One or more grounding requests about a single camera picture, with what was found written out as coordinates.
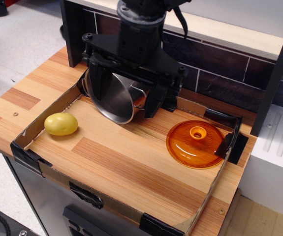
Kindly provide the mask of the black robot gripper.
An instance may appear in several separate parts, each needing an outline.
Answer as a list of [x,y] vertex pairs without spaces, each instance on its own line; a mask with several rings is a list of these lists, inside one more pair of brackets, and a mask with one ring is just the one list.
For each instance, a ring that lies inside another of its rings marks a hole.
[[86,33],[83,58],[89,67],[93,96],[100,101],[110,87],[112,73],[150,86],[144,119],[153,118],[159,108],[174,112],[177,96],[188,69],[162,48],[170,43],[163,33],[164,21],[121,20],[117,35]]

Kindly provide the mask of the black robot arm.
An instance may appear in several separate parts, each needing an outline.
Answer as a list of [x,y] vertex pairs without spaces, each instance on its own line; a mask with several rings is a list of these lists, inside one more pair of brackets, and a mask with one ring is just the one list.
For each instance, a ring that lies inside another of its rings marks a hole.
[[179,19],[184,38],[188,27],[179,6],[183,0],[121,0],[117,4],[119,34],[84,34],[86,50],[83,59],[89,67],[86,85],[90,98],[101,101],[108,93],[112,74],[119,74],[150,87],[145,101],[145,118],[152,118],[160,107],[173,112],[182,80],[189,70],[169,56],[162,44],[163,26],[168,11]]

